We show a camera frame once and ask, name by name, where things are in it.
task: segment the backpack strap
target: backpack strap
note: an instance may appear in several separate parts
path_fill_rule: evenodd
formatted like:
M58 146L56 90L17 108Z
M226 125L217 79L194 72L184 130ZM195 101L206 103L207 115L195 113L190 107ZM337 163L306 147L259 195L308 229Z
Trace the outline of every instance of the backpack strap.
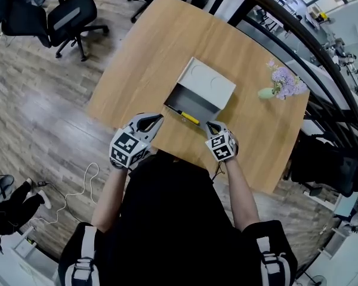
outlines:
M85 226L81 246L81 258L67 268L65 286L100 286L98 269L94 264L96 232L96 227Z
M280 253L277 256L270 252L269 237L257 238L257 246L262 254L261 279L263 286L291 286L291 271L288 261Z

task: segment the fiducial marker cube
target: fiducial marker cube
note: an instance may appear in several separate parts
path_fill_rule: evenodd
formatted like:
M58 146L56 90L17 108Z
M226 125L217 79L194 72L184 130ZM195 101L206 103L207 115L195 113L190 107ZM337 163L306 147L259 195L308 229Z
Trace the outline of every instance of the fiducial marker cube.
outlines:
M223 161L234 156L234 143L230 134L225 131L221 131L218 136L207 140L205 144L211 150L216 161Z
M124 129L118 129L110 144L109 157L112 162L129 168L144 157L148 148L149 143L138 140Z

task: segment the fan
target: fan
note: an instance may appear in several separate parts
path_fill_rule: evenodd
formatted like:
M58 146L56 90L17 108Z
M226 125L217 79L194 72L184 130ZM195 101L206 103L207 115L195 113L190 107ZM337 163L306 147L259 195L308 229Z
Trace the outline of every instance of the fan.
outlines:
M326 279L323 276L316 275L313 278L308 277L310 278L308 286L326 286Z

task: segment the black shirt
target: black shirt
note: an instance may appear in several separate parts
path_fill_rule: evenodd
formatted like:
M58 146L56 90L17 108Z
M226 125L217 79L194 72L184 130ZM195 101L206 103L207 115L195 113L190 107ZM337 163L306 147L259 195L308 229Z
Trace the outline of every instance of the black shirt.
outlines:
M297 269L279 222L256 223L242 233L232 226L206 170L173 162L171 156L153 156L130 178L119 219L106 234L97 231L101 285L241 282L247 274L251 285L260 285L255 239L268 232L279 239L273 244L280 252L289 253L292 273ZM80 256L83 230L80 224L61 255L62 279Z

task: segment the wooden table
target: wooden table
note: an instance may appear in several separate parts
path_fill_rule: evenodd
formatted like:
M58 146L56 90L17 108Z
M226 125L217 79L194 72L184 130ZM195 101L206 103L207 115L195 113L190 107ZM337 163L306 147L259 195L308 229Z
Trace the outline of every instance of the wooden table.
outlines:
M90 116L119 128L137 113L162 113L165 121L153 146L214 173L217 163L205 132L163 106L192 56L236 84L218 120L239 140L238 160L249 185L271 193L303 122L308 94L259 100L257 91L271 86L266 66L271 53L190 4L154 0L103 73L88 106Z

